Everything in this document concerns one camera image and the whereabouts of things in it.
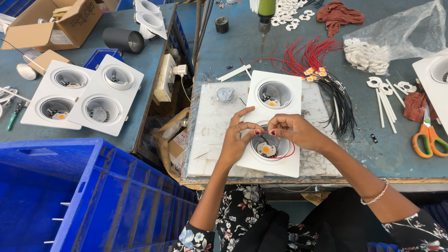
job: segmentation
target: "scissors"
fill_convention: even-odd
[[[417,138],[422,137],[425,151],[422,152],[417,143]],[[440,152],[436,147],[435,143],[438,142],[445,149],[445,153]],[[420,126],[420,132],[414,135],[412,138],[412,146],[414,147],[415,152],[421,157],[429,158],[432,157],[433,153],[438,156],[448,156],[448,143],[443,141],[434,130],[434,126],[431,126],[431,118],[429,116],[429,103],[426,102],[425,115],[423,116],[423,123]]]

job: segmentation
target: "floral dress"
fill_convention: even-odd
[[[203,191],[198,191],[198,198]],[[174,252],[231,252],[240,238],[264,214],[268,204],[259,185],[226,185],[216,219],[220,248],[214,248],[214,232],[207,232],[187,223],[175,244]],[[446,251],[448,237],[424,210],[404,220],[383,224],[402,251]],[[311,226],[288,225],[287,252],[311,252],[319,234]]]

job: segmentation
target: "bracelet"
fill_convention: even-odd
[[[386,192],[386,190],[388,189],[388,186],[389,186],[389,182],[387,182],[386,180],[384,182],[386,183],[386,186],[384,187],[384,190],[378,196],[376,196],[376,198],[374,198],[373,200],[371,200],[367,203],[361,198],[361,204],[368,205],[368,204],[374,203],[375,201],[379,200],[381,198],[381,196],[384,195],[384,193]]]

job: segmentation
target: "plastic bag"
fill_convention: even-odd
[[[389,75],[389,62],[429,58],[446,49],[446,12],[440,0],[420,5],[344,35],[345,58],[352,67]]]

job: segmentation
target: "red cloth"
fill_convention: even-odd
[[[403,116],[411,119],[414,122],[423,122],[423,115],[425,114],[427,99],[428,96],[425,92],[409,93],[405,98],[406,108],[403,112]],[[434,107],[431,103],[429,103],[429,116],[431,117],[431,121],[437,118],[437,114],[435,113]]]
[[[331,1],[317,12],[317,21],[326,22],[325,28],[328,30],[328,37],[331,38],[339,31],[341,25],[362,24],[364,14],[348,9],[341,1]]]

